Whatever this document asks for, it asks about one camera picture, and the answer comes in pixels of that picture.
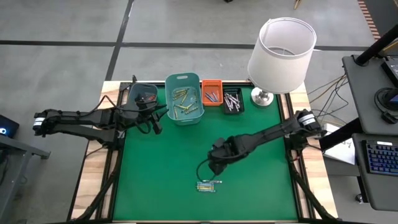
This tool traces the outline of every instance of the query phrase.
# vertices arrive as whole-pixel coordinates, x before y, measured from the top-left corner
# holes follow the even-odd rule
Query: paper
[[[332,124],[325,124],[323,126],[324,130],[327,130],[328,134],[337,131],[339,128]],[[355,165],[355,147],[353,144],[353,139],[348,139],[334,147],[328,149],[323,154],[324,156],[330,157],[332,159],[337,159],[342,162],[347,162],[349,164]]]

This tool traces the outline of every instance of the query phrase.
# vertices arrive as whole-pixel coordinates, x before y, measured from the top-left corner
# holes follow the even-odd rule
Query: plastic basket
[[[165,81],[166,102],[169,112],[167,116],[172,119],[177,125],[196,124],[200,121],[205,110],[201,100],[200,80],[199,76],[195,73],[181,73],[170,75]],[[187,97],[181,105],[183,98],[174,99],[176,91],[187,90]],[[197,109],[186,114],[180,108],[174,107],[175,105],[188,106],[193,104],[191,108]]]
[[[201,97],[205,106],[219,106],[223,104],[223,82],[221,80],[203,80],[201,90]]]

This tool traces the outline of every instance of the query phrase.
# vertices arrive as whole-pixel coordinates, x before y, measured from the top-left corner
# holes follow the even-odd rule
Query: wooden table
[[[119,95],[119,87],[120,83],[123,81],[108,81],[104,82],[101,97],[104,95],[108,95],[114,103],[116,103],[118,95]],[[287,109],[286,98],[284,95],[281,96],[282,105],[284,108],[285,117],[289,117],[289,112]],[[290,98],[293,106],[293,110],[310,110],[310,103],[307,96],[307,91],[305,89],[305,85],[301,85],[298,89],[290,93]],[[109,108],[112,107],[111,103],[104,101],[101,108]],[[313,146],[319,146],[318,141],[314,139],[309,139],[309,142]],[[88,143],[87,154],[94,151],[95,149],[100,148],[101,145],[96,141],[90,141]],[[90,155],[84,160],[81,176],[77,183],[77,191],[74,200],[71,205],[71,213],[70,218],[79,217],[86,208],[90,205],[90,203],[95,198],[96,194],[99,192],[101,187],[101,182],[103,178],[104,172],[104,164],[106,160],[106,149],[101,149],[98,152]],[[113,162],[111,163],[111,170],[114,167],[114,162],[116,159],[117,152],[113,152]],[[314,149],[312,147],[307,147],[303,151],[303,158],[305,163],[305,168],[307,171],[308,183],[311,188],[311,191],[314,193],[319,202],[326,208],[326,210],[333,215],[337,216],[337,211],[335,207],[335,203],[333,200],[333,195],[331,192],[328,175],[326,173],[325,164],[323,162],[322,153],[318,149]],[[303,208],[303,216],[309,217],[307,209],[307,203],[303,192],[298,186],[300,200]],[[107,192],[102,217],[107,216],[108,206],[109,206],[109,198],[111,195],[111,189]]]

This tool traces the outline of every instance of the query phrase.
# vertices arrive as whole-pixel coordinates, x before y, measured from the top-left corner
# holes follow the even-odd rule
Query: teal basket
[[[191,108],[198,107],[188,114],[185,114],[182,109],[176,108],[177,117],[175,115],[175,105],[181,105],[183,98],[177,100],[173,99],[175,91],[188,89],[187,98],[183,102],[182,106],[188,106],[193,103]],[[166,90],[166,102],[169,112],[167,115],[177,125],[189,125],[196,124],[200,121],[205,110],[203,109],[203,103],[201,101],[200,93],[200,80],[199,76],[195,73],[181,73],[170,75],[167,77],[165,82]]]

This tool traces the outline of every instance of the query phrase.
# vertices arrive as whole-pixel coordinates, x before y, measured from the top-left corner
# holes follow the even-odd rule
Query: orange container
[[[221,80],[203,80],[201,82],[201,98],[205,106],[222,105],[224,101],[223,82]]]

